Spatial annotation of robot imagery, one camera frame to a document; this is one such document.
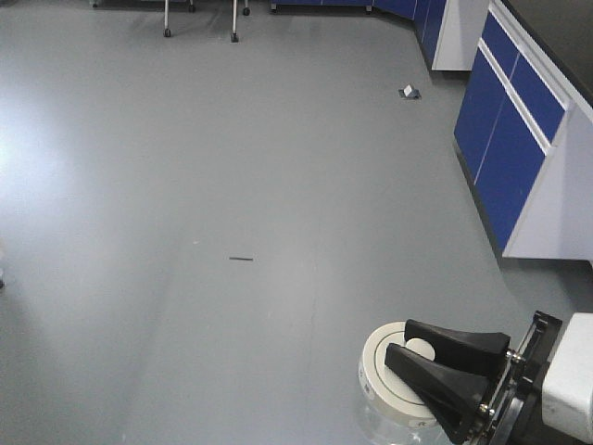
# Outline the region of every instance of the drawer front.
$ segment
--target drawer front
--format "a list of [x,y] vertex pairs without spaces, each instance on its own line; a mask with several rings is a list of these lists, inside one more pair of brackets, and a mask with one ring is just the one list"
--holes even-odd
[[474,180],[505,97],[504,87],[478,48],[454,132]]
[[491,13],[488,13],[482,38],[498,64],[511,77],[519,50]]
[[505,98],[475,184],[501,249],[511,237],[543,161],[536,139]]
[[372,5],[406,19],[413,19],[416,10],[416,0],[374,0]]
[[564,108],[523,56],[517,60],[511,83],[541,131],[552,141],[564,116]]

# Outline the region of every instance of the gray floor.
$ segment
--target gray floor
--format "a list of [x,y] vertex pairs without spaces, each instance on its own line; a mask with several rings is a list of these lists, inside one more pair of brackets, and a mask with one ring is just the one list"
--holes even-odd
[[364,444],[375,327],[593,311],[497,261],[409,24],[252,9],[0,7],[0,443]]

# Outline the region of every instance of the metal screw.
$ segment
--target metal screw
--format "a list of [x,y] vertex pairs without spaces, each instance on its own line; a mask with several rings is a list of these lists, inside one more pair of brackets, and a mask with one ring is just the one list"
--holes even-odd
[[525,361],[523,355],[516,350],[507,350],[507,360],[510,360],[513,364],[519,364]]

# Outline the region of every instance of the small debris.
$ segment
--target small debris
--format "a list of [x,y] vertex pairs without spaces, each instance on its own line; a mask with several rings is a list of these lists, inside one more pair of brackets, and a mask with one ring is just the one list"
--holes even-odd
[[414,88],[414,85],[412,85],[411,83],[408,84],[408,86],[406,86],[405,88],[398,90],[398,91],[399,91],[399,97],[401,97],[402,99],[418,100],[418,99],[422,98],[420,96],[420,91],[417,90],[416,88]]

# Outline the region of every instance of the lab bench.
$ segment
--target lab bench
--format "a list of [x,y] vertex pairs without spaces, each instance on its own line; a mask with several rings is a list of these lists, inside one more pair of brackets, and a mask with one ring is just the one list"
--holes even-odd
[[593,259],[593,3],[494,0],[455,127],[504,257]]

